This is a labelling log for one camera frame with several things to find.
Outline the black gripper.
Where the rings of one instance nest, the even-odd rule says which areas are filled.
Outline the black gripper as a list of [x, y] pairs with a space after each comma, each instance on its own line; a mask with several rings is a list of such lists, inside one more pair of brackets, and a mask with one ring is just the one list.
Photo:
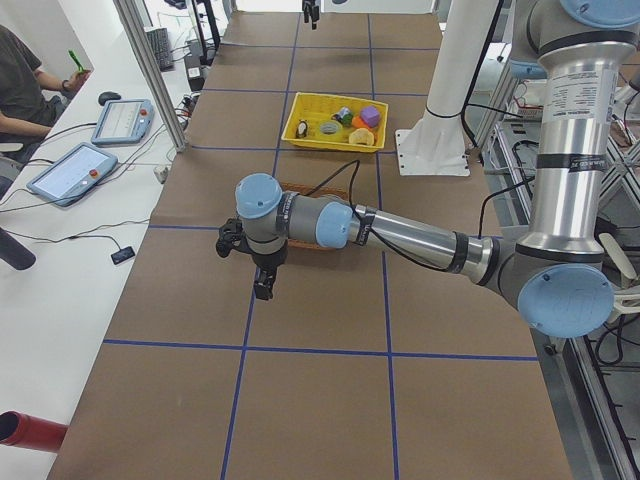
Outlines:
[[287, 249], [281, 248], [269, 254], [252, 252], [251, 257], [255, 265], [260, 269], [258, 277], [253, 284], [254, 295], [258, 300], [272, 299], [277, 278], [277, 269], [285, 263]]

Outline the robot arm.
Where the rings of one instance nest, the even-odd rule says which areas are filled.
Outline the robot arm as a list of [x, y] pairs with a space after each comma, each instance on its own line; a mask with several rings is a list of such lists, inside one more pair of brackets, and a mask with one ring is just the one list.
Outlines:
[[614, 308], [594, 230], [618, 71], [638, 42], [635, 1], [517, 3], [512, 57], [539, 63], [547, 83], [531, 219], [515, 242], [285, 191], [256, 173], [236, 187], [237, 215], [225, 224], [217, 252], [249, 254], [258, 269], [254, 294], [268, 300], [290, 240], [334, 249], [376, 245], [420, 267], [468, 277], [546, 335], [585, 335]]

